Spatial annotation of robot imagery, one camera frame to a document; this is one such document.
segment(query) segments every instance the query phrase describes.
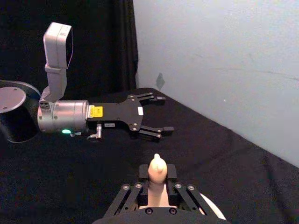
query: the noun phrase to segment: label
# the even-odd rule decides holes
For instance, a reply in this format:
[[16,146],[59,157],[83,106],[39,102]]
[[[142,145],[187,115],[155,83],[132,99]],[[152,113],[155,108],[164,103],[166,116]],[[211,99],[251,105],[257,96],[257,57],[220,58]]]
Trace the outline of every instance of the label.
[[142,106],[139,106],[139,107],[138,107],[138,114],[139,114],[140,116],[143,116],[143,108],[142,108]]
[[115,123],[106,123],[104,124],[105,127],[115,127]]
[[88,108],[89,118],[101,118],[103,117],[103,107],[90,105]]

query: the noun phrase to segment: metal linkage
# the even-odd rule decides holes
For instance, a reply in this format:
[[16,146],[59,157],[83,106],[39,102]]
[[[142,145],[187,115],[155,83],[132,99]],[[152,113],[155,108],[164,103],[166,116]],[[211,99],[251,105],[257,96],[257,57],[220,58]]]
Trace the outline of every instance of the metal linkage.
[[182,197],[183,201],[189,207],[189,210],[191,212],[200,213],[199,208],[186,192],[186,186],[183,186],[181,183],[176,183],[174,187],[178,191],[179,195]]
[[164,105],[166,101],[166,97],[156,97],[153,95],[152,92],[136,95],[138,98],[139,102],[142,105],[147,105],[147,104],[155,104],[155,105]]
[[122,185],[120,191],[118,192],[117,196],[115,197],[115,199],[113,200],[112,204],[110,205],[109,209],[103,217],[105,218],[117,215],[121,210],[120,206],[123,204],[123,201],[128,197],[130,192],[130,185]]
[[216,216],[215,212],[211,209],[211,207],[206,203],[205,199],[201,196],[198,190],[193,185],[189,185],[186,189],[188,195],[192,198],[193,201],[197,204],[199,208],[207,215],[207,216]]
[[137,197],[142,189],[141,183],[136,183],[131,189],[131,193],[123,205],[120,213],[134,211],[138,208]]
[[174,131],[173,127],[154,128],[154,127],[148,127],[142,125],[140,127],[139,134],[144,134],[154,139],[160,139],[162,136],[172,135],[173,131]]

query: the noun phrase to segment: black tablecloth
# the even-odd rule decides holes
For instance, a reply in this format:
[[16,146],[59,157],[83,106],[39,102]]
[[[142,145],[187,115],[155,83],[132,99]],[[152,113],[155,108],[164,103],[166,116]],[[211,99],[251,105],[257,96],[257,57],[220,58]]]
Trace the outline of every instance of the black tablecloth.
[[[138,89],[91,101],[121,102],[149,91],[163,95]],[[233,224],[299,223],[298,168],[169,97],[144,113],[144,125],[173,126],[173,135],[155,143],[105,130],[95,144],[39,134],[2,148],[0,223],[90,224],[122,184],[136,182],[139,165],[154,153],[175,164],[179,180],[195,184]]]

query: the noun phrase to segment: light blue wall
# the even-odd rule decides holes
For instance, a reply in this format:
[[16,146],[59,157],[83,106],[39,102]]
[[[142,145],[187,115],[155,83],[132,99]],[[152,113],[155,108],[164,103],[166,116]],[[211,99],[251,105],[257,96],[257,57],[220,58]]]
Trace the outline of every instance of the light blue wall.
[[299,167],[299,1],[135,0],[140,87]]

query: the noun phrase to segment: green led light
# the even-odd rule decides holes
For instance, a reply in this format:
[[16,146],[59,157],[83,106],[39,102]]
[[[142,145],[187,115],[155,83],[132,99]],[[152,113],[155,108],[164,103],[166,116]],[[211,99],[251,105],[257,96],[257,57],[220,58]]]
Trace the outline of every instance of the green led light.
[[62,133],[63,133],[63,134],[70,134],[70,133],[71,133],[71,131],[70,131],[70,130],[68,130],[68,129],[64,129],[64,130],[62,130]]

